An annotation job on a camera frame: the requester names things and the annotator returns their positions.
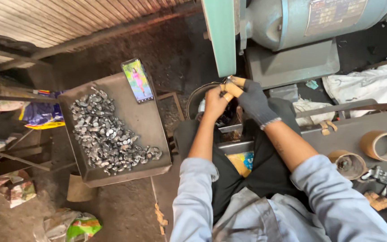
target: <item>person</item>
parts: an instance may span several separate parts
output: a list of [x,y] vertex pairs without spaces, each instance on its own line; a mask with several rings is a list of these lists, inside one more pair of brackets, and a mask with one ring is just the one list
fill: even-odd
[[143,80],[140,78],[140,74],[138,74],[135,68],[132,68],[132,78],[134,78],[135,82],[137,83],[137,86],[143,92],[143,95],[146,96],[146,93],[144,92],[144,88],[143,88]]
[[253,168],[240,176],[216,145],[228,104],[220,93],[209,90],[201,121],[175,131],[184,160],[170,241],[387,242],[383,218],[301,137],[293,105],[267,99],[251,80],[239,104],[250,117],[243,135],[254,140]]

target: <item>black pants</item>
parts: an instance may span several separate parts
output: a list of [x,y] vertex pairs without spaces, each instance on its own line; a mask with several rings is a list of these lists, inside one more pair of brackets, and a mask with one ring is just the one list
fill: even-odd
[[[268,106],[282,118],[282,121],[299,135],[301,131],[295,121],[295,110],[291,102],[270,98]],[[174,132],[175,144],[182,159],[189,154],[199,122],[187,120],[179,124]],[[217,147],[220,132],[215,129],[213,140],[213,164],[219,171],[219,179],[212,183],[213,221],[216,223],[225,212],[231,196],[247,187],[259,197],[271,198],[274,194],[288,194],[298,198],[308,209],[308,199],[289,179],[290,171],[277,153],[264,131],[253,120],[247,120],[243,127],[243,137],[254,140],[254,158],[252,172],[243,178],[223,151]]]

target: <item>phone screen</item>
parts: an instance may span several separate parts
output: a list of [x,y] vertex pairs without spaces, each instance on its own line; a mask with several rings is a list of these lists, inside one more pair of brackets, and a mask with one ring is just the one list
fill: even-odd
[[138,103],[153,100],[153,92],[139,59],[121,64]]

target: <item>shirt sleeve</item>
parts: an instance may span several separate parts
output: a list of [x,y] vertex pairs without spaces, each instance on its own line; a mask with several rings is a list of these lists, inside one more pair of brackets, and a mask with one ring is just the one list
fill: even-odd
[[218,177],[215,165],[206,159],[186,158],[181,163],[170,241],[212,240],[212,182]]
[[307,194],[333,242],[387,242],[387,223],[326,156],[309,158],[295,169],[291,179]]

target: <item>machine base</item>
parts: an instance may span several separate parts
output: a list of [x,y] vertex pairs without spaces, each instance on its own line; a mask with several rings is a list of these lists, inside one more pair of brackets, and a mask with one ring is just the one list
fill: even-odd
[[273,53],[247,47],[249,78],[264,89],[329,76],[340,70],[335,39]]

